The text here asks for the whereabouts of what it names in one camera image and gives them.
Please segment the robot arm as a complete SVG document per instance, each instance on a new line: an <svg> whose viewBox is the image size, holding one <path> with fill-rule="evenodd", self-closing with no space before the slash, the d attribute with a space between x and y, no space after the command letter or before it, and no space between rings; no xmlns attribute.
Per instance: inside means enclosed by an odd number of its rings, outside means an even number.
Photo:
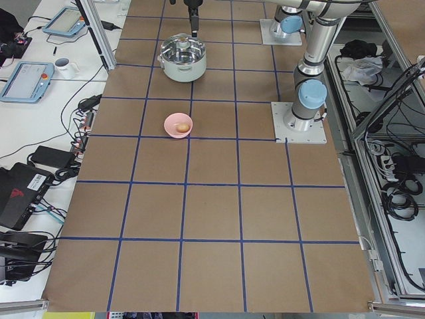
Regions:
<svg viewBox="0 0 425 319"><path fill-rule="evenodd" d="M289 129L308 131L324 105L327 88L321 81L324 60L339 33L339 24L356 11L362 1L282 1L282 5L312 12L315 16L307 48L294 71L296 101L284 116Z"/></svg>
<svg viewBox="0 0 425 319"><path fill-rule="evenodd" d="M199 7L203 4L203 1L184 0L183 2L188 10L191 35L197 38L199 32ZM278 5L272 24L276 26L276 32L281 31L285 34L298 32L302 26L301 9Z"/></svg>

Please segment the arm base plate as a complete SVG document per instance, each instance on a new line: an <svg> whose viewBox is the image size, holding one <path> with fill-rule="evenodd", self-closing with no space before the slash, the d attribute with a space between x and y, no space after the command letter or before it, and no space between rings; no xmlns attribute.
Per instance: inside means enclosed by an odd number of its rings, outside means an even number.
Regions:
<svg viewBox="0 0 425 319"><path fill-rule="evenodd" d="M302 40L300 30L292 34L285 34L281 31L276 32L276 26L272 23L273 19L260 19L260 29L263 45L285 45L301 46Z"/></svg>
<svg viewBox="0 0 425 319"><path fill-rule="evenodd" d="M320 111L310 120L300 120L292 113L292 102L272 102L276 143L326 144L327 138Z"/></svg>

